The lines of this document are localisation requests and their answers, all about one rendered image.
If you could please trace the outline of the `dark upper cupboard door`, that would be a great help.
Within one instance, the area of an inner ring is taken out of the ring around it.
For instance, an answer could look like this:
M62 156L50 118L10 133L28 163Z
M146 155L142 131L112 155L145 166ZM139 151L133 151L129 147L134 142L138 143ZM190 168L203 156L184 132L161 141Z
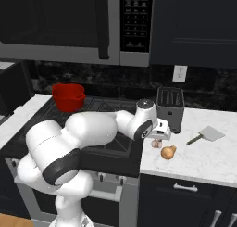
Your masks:
M150 62L237 69L237 0L154 0Z

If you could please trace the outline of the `dark lower cupboard run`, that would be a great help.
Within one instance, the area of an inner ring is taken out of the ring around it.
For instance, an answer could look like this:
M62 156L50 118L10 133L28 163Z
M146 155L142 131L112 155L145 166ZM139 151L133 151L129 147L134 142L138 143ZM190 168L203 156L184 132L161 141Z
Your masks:
M3 157L0 157L0 213L31 218Z

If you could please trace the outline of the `dark grey toaster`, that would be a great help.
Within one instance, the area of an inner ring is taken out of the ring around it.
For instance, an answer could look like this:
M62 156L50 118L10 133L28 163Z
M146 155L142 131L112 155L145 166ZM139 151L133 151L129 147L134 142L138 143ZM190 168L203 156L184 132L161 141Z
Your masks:
M184 113L183 90L176 87L159 87L156 107L157 116L168 122L173 133L180 133Z

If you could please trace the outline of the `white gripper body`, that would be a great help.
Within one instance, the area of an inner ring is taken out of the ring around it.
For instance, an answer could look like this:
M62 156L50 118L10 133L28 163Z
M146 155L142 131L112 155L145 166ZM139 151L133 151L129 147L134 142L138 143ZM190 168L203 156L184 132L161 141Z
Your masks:
M167 128L165 131L152 130L152 135L158 140L169 140L171 137L170 128Z

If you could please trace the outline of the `dark drawer front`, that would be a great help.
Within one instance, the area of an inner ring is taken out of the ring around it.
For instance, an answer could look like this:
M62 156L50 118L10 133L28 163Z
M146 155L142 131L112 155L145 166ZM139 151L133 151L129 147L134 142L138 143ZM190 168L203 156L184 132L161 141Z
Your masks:
M177 183L183 186L196 186L198 192L177 190L173 185ZM139 187L139 206L147 201L176 201L192 200L207 201L221 205L229 205L234 195L235 189L232 187L215 185L212 183L200 183L160 177L155 175L141 174Z

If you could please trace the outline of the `red pot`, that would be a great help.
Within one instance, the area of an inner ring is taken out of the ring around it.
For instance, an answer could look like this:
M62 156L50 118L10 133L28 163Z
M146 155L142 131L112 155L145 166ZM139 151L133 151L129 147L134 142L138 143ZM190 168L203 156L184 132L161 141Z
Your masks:
M84 87L77 83L58 83L52 86L52 97L61 112L76 112L83 107Z

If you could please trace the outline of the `black and silver microwave oven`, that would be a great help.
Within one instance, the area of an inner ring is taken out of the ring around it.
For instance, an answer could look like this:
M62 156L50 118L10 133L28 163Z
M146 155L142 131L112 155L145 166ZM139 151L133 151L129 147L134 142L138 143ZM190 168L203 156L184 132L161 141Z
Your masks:
M0 0L0 58L146 67L153 0L108 0L100 59L95 0Z

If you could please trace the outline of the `black and silver range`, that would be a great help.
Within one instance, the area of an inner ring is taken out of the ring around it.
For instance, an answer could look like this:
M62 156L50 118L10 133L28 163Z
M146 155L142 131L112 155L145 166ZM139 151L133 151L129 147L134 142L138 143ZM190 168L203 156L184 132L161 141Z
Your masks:
M57 110L55 102L48 100L20 130L0 150L12 173L17 176L19 161L28 153L25 143L27 131L44 120L54 120L64 125L68 113ZM115 139L107 144L91 146L82 150L81 167L94 178L94 190L114 193L118 186L123 188L119 202L100 198L87 197L82 200L82 207L94 223L94 227L136 227L138 204L138 176L143 150L143 140L132 141L118 133ZM14 168L11 160L17 160ZM105 175L100 182L98 172ZM125 183L120 185L118 177L124 176ZM16 183L23 202L30 214L33 227L48 227L56 217L55 197L42 194L23 184Z

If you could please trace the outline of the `dark lower cupboard door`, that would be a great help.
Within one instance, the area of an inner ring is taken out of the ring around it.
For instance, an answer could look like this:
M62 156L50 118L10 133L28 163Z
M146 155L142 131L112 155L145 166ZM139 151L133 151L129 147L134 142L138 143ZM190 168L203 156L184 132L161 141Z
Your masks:
M228 227L231 214L227 205L207 201L147 201L139 206L138 227L212 227L216 210L222 214L215 227Z

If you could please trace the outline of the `dark tall side panel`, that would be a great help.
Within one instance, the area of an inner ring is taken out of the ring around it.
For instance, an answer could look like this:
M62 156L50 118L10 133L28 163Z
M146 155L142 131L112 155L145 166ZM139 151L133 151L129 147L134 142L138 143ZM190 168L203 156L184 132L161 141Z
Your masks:
M34 96L26 63L0 61L0 115L12 115Z

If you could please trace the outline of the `dark cupboard door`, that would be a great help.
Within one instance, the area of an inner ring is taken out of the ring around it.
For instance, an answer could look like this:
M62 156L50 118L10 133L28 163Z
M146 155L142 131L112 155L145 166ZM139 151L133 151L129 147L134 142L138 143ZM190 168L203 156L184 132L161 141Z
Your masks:
M139 206L138 227L212 227L216 210L222 214L215 227L228 227L231 214L227 205L207 201L147 201Z
M150 62L237 69L237 0L154 0Z

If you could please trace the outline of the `white wall socket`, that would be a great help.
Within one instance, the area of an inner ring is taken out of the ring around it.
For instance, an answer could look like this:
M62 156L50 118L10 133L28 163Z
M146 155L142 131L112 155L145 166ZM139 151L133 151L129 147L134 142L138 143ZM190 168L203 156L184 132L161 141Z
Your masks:
M187 69L188 69L187 66L175 65L172 80L174 82L185 82Z

